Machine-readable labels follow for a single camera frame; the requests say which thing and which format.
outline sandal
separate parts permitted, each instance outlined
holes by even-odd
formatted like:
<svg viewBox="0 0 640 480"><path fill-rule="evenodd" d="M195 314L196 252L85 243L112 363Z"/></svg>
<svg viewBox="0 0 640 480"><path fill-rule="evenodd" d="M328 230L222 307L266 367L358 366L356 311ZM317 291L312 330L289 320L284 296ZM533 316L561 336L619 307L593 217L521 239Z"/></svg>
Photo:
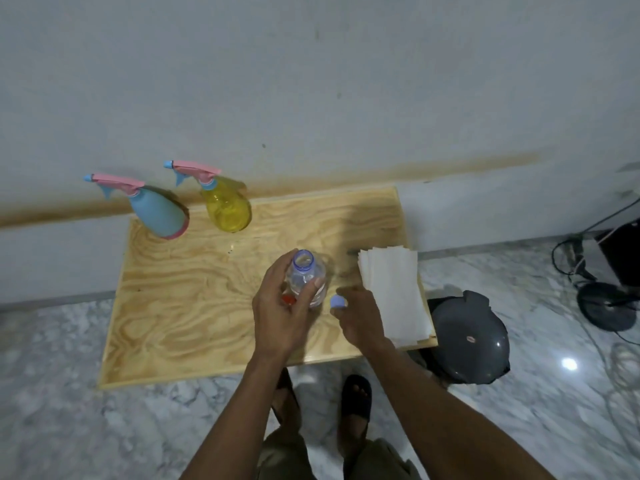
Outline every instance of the sandal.
<svg viewBox="0 0 640 480"><path fill-rule="evenodd" d="M359 391L354 391L353 386L358 386ZM367 427L362 434L363 438L367 437L369 428L369 420L371 419L371 384L364 377L352 374L342 386L342 405L340 407L340 417L344 418L349 415L360 416L367 420Z"/></svg>
<svg viewBox="0 0 640 480"><path fill-rule="evenodd" d="M298 403L296 393L293 392L293 383L291 382L291 376L289 375L289 371L286 367L283 367L282 372L280 373L280 378L278 379L278 384L276 385L276 390L278 389L289 389L291 395L293 396L293 400L296 402L298 409L300 409L300 404ZM278 423L282 424L282 418L278 415L273 406L271 407L271 411L273 411L274 416L276 416Z"/></svg>

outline white paper stack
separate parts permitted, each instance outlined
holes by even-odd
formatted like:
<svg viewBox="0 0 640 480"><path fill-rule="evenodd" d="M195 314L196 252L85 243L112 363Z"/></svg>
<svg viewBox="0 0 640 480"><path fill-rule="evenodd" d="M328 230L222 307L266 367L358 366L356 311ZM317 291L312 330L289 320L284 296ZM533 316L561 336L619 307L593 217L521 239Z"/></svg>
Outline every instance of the white paper stack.
<svg viewBox="0 0 640 480"><path fill-rule="evenodd" d="M380 309L386 338L396 347L428 339L431 321L418 288L418 252L402 246L360 251L358 266Z"/></svg>

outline brown stain on wall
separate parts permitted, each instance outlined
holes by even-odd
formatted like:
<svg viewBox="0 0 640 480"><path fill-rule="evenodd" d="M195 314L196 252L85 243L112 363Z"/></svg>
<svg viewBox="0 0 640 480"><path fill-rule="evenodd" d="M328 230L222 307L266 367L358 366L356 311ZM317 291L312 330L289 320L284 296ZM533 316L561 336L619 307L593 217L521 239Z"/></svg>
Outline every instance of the brown stain on wall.
<svg viewBox="0 0 640 480"><path fill-rule="evenodd" d="M434 180L448 175L483 173L491 170L525 166L538 161L540 161L540 155L537 153L516 153L473 160L441 160L398 164L384 169L334 170L326 175L311 178L300 176L270 177L267 180L249 181L246 184L230 178L219 178L238 189L249 199L254 199L345 189L359 185ZM171 198L179 199L183 205L202 203L202 197L197 191L190 190L182 193L180 191L175 193L165 191L163 193ZM116 197L112 200L92 200L66 206L58 205L50 209L15 210L0 215L0 227L90 219L129 214L131 212L129 200L126 197Z"/></svg>

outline olive green pants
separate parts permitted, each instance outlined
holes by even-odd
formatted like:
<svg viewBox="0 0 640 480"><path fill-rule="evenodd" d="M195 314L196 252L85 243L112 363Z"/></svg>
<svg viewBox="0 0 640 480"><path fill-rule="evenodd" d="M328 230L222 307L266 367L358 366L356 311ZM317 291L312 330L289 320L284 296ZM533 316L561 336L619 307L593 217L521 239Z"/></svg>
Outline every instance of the olive green pants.
<svg viewBox="0 0 640 480"><path fill-rule="evenodd" d="M403 461L382 439L366 440L361 450L344 460L348 480L420 480L411 461ZM316 480L307 446L299 433L276 429L265 439L258 459L258 480Z"/></svg>

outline person's left arm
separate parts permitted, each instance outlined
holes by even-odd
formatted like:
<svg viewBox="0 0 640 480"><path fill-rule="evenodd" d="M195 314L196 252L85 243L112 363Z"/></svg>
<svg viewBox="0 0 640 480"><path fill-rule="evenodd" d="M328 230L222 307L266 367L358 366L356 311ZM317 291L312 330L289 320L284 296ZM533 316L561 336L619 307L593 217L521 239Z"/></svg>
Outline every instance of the person's left arm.
<svg viewBox="0 0 640 480"><path fill-rule="evenodd" d="M322 280L316 278L302 290L295 305L288 307L282 302L280 286L296 251L278 258L264 275L252 303L253 356L181 480L253 478L280 372L292 352L307 339L312 324L309 303L322 286Z"/></svg>

